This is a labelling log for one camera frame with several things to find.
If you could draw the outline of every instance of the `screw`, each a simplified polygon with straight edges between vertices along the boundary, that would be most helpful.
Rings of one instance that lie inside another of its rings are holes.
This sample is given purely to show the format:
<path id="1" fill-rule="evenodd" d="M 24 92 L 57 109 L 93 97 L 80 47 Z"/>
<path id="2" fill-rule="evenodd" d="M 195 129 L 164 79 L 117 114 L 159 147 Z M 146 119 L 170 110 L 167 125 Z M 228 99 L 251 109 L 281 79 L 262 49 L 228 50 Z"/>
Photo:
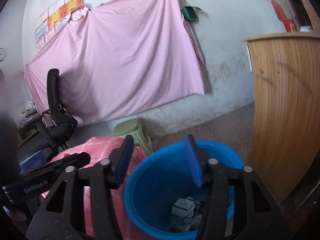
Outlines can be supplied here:
<path id="1" fill-rule="evenodd" d="M 109 159 L 102 159 L 101 161 L 100 161 L 100 164 L 101 165 L 108 165 L 110 163 L 110 160 Z"/>
<path id="2" fill-rule="evenodd" d="M 68 167 L 66 167 L 65 171 L 66 172 L 73 172 L 75 169 L 76 169 L 75 166 L 68 166 Z"/>
<path id="3" fill-rule="evenodd" d="M 250 166 L 244 166 L 244 167 L 243 167 L 243 170 L 244 170 L 245 172 L 252 172 L 252 171 L 253 171 L 253 169 L 252 169 Z"/>
<path id="4" fill-rule="evenodd" d="M 219 161 L 217 159 L 213 159 L 212 158 L 212 159 L 208 160 L 208 163 L 211 164 L 211 165 L 217 165 L 219 163 Z"/>

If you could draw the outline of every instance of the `blue bucket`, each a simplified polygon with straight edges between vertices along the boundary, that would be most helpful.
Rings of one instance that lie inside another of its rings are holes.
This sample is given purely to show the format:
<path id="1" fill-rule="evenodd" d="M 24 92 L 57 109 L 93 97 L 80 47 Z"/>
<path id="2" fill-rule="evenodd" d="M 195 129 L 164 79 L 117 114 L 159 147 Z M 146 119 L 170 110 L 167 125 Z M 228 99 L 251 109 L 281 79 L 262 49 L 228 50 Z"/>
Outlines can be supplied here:
<path id="1" fill-rule="evenodd" d="M 228 146 L 208 140 L 196 142 L 211 158 L 229 167 L 243 168 L 239 155 Z M 197 231 L 166 232 L 171 206 L 178 198 L 189 195 L 205 201 L 207 193 L 193 183 L 184 142 L 180 142 L 156 151 L 137 166 L 124 190 L 124 207 L 131 221 L 150 236 L 163 240 L 191 240 L 196 238 Z M 228 220 L 233 213 L 234 192 L 233 187 L 229 187 Z"/>

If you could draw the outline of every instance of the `office chair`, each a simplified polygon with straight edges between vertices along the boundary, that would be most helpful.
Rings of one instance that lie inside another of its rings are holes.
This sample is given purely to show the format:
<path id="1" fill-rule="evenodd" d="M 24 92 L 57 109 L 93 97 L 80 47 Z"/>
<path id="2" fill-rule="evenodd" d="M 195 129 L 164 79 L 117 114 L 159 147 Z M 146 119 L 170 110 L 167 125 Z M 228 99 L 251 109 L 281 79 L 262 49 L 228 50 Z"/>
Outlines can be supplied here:
<path id="1" fill-rule="evenodd" d="M 36 116 L 29 122 L 36 125 L 38 131 L 42 135 L 42 138 L 33 147 L 32 152 L 37 152 L 45 148 L 51 148 L 52 153 L 47 158 L 50 161 L 55 157 L 59 151 L 58 147 L 63 150 L 67 150 L 66 142 L 70 140 L 78 121 L 68 114 L 59 96 L 59 70 L 51 69 L 48 72 L 47 77 L 47 96 L 49 109 L 44 111 L 39 116 Z M 45 114 L 49 114 L 56 126 L 46 128 L 42 122 L 42 118 Z"/>

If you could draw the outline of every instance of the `wood grain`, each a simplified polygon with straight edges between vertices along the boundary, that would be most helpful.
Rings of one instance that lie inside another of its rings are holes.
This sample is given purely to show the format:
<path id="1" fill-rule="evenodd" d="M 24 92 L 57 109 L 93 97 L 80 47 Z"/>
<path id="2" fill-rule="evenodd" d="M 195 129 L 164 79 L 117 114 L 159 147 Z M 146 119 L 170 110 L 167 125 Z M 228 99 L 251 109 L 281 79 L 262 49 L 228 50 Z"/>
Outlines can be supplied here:
<path id="1" fill-rule="evenodd" d="M 249 41 L 255 93 L 251 165 L 283 201 L 320 148 L 320 39 Z"/>
<path id="2" fill-rule="evenodd" d="M 320 33 L 317 32 L 288 32 L 288 33 L 269 33 L 257 36 L 251 36 L 243 38 L 242 41 L 256 41 L 263 39 L 273 39 L 273 38 L 315 38 L 320 39 Z"/>
<path id="3" fill-rule="evenodd" d="M 315 9 L 313 8 L 313 6 L 311 5 L 309 0 L 302 0 L 302 3 L 303 3 L 303 5 L 309 15 L 313 31 L 320 32 L 320 19 L 317 15 Z"/>

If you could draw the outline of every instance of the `plastic stool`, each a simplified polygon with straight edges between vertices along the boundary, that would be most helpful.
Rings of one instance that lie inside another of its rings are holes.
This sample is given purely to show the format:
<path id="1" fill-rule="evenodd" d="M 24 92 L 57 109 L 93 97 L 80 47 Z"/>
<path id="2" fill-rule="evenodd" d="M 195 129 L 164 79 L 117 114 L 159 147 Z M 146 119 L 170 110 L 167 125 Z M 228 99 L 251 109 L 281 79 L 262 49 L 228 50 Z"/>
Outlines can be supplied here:
<path id="1" fill-rule="evenodd" d="M 135 118 L 119 123 L 113 130 L 114 137 L 125 138 L 128 134 L 133 137 L 135 144 L 140 144 L 147 155 L 153 153 L 151 139 L 142 128 L 138 119 Z"/>

